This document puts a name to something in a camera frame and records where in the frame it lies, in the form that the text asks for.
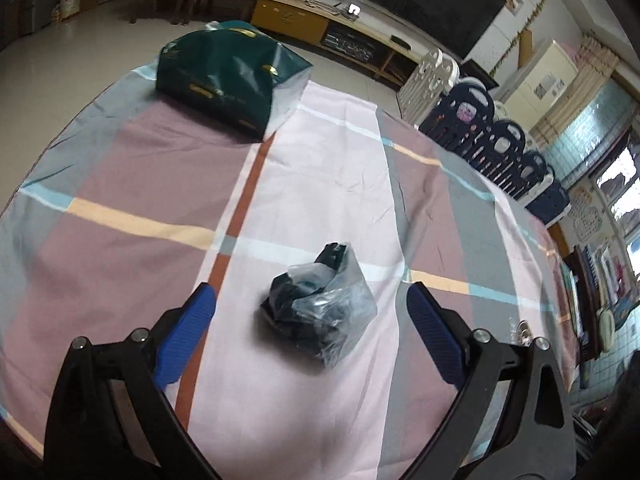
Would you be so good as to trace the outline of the stack of colourful books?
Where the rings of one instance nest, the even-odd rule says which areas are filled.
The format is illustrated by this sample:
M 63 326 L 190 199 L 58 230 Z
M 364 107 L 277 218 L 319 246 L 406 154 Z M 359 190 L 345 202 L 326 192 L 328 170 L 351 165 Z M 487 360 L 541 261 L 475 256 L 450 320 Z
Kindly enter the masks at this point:
M 634 307 L 623 300 L 611 304 L 604 271 L 587 246 L 576 245 L 564 258 L 570 270 L 567 285 L 570 319 L 578 340 L 578 362 L 595 361 L 613 349 L 617 332 Z

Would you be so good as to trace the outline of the plaid pink grey tablecloth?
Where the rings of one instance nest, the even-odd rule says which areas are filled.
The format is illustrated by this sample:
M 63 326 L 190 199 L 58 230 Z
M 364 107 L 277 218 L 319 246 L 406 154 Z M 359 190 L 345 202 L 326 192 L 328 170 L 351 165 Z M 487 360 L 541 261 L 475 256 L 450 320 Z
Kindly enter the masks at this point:
M 352 246 L 378 313 L 324 368 L 260 304 L 272 280 Z M 253 143 L 155 90 L 115 82 L 49 144 L 1 216 L 1 417 L 41 452 L 72 340 L 118 341 L 201 282 L 217 309 L 168 398 L 227 479 L 396 479 L 444 418 L 440 378 L 405 306 L 413 282 L 504 341 L 577 341 L 546 228 L 462 159 L 374 104 L 308 84 Z

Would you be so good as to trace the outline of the grey crumpled plastic bag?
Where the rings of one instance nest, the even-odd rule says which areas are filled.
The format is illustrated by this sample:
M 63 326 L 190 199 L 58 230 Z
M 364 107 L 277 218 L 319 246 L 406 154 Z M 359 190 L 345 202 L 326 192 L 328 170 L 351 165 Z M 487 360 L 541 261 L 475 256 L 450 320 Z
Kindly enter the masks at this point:
M 268 324 L 326 368 L 343 361 L 378 315 L 352 246 L 331 243 L 276 276 L 260 305 Z

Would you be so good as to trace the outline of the blue white baby fence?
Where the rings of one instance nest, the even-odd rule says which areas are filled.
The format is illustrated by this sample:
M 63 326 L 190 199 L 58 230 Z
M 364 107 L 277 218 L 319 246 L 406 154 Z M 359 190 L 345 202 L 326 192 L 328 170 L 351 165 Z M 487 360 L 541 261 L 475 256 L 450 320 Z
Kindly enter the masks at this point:
M 546 226 L 570 212 L 570 196 L 533 139 L 498 116 L 499 102 L 439 48 L 424 54 L 402 84 L 402 119 L 523 205 Z

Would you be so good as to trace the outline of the white air conditioner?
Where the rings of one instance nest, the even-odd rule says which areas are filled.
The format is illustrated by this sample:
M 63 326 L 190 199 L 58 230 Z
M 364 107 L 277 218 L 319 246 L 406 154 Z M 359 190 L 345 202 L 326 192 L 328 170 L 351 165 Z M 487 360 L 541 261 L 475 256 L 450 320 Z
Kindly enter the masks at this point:
M 497 99 L 511 120 L 530 131 L 554 107 L 577 74 L 578 68 L 566 51 L 555 40 L 546 39 L 500 87 Z

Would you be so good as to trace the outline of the dark green gift bag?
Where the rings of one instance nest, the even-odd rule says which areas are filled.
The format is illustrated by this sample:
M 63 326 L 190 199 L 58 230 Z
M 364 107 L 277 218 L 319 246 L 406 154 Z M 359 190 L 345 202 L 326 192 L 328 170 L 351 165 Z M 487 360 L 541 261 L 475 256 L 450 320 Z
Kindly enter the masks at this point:
M 263 141 L 294 114 L 312 64 L 247 22 L 209 24 L 160 50 L 156 88 Z

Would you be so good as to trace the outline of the yellow wooden tv cabinet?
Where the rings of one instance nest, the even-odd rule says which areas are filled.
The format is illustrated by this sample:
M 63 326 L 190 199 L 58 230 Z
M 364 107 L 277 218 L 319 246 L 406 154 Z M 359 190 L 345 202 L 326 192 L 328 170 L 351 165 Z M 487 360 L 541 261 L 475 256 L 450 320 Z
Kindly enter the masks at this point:
M 407 82 L 421 61 L 420 55 L 389 36 L 304 0 L 255 0 L 250 24 L 357 66 L 395 89 Z

